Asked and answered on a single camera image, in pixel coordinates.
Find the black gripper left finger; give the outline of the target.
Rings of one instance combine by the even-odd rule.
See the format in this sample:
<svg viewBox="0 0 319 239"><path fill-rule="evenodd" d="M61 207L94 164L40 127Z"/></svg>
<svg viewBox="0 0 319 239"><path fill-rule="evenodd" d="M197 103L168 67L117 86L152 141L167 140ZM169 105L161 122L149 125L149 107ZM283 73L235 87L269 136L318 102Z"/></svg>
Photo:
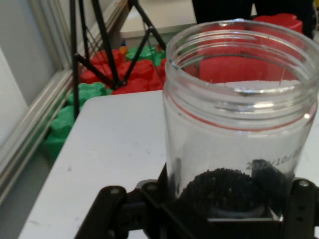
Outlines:
<svg viewBox="0 0 319 239"><path fill-rule="evenodd" d="M121 186L100 190L80 226L77 239L126 239L141 230L149 239L205 239L207 220L167 193L164 167L158 180L127 192Z"/></svg>

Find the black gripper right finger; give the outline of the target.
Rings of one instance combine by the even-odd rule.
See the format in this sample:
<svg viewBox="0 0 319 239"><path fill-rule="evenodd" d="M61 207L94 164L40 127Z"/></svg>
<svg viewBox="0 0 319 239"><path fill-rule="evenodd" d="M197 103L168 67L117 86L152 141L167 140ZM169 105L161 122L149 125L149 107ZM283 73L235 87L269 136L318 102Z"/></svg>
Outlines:
<svg viewBox="0 0 319 239"><path fill-rule="evenodd" d="M264 159L252 161L252 178L262 186L267 206L280 222L280 239L314 239L319 225L319 187L296 178L294 170L282 172Z"/></svg>

